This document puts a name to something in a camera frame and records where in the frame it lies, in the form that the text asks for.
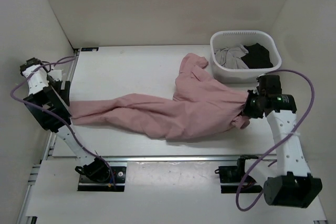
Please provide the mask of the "pink trousers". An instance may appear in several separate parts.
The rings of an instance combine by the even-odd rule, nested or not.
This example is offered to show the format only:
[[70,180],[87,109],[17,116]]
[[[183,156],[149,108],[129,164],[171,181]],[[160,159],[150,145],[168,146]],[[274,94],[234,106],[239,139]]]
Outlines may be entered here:
[[247,92],[215,80],[204,57],[189,53],[181,61],[172,99],[132,93],[113,100],[72,101],[72,122],[114,126],[153,139],[189,140],[245,129]]

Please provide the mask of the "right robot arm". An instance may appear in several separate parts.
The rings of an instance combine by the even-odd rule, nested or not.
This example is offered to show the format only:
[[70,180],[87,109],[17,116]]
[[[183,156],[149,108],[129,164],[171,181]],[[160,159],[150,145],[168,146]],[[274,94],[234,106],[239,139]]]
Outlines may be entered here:
[[262,196],[270,206],[307,208],[322,190],[322,181],[314,178],[303,156],[292,95],[283,94],[280,77],[264,74],[258,86],[248,92],[243,114],[251,119],[266,118],[274,146],[255,161],[247,158],[236,168],[240,180],[237,194],[251,178],[262,187]]

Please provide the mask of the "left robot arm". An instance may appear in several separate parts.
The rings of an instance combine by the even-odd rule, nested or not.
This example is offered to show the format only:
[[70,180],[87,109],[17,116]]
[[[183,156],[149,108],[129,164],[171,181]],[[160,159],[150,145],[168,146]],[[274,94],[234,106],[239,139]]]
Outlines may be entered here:
[[20,74],[26,78],[29,93],[21,102],[28,108],[40,126],[55,133],[79,159],[80,166],[75,171],[98,183],[107,182],[111,176],[109,165],[79,141],[71,125],[69,93],[71,82],[62,81],[62,71],[37,58],[28,59],[20,66]]

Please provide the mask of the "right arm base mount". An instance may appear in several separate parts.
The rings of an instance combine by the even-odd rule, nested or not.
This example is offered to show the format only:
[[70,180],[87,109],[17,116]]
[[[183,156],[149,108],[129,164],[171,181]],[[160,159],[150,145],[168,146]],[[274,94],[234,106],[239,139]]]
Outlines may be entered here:
[[[218,169],[215,170],[215,174],[219,175],[221,193],[235,194],[238,185],[245,174],[245,161],[257,158],[258,156],[255,155],[242,155],[237,160],[236,165],[219,166]],[[258,185],[252,177],[248,176],[243,183],[240,192],[243,194],[260,193],[262,192],[262,187]]]

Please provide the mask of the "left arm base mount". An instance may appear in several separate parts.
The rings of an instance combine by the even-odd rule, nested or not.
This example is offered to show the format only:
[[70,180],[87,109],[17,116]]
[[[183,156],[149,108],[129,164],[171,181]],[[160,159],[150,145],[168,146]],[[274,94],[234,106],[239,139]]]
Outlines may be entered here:
[[78,180],[77,191],[85,192],[124,192],[125,181],[127,175],[127,163],[110,162],[113,176],[113,181],[99,183],[90,180],[85,175],[80,174]]

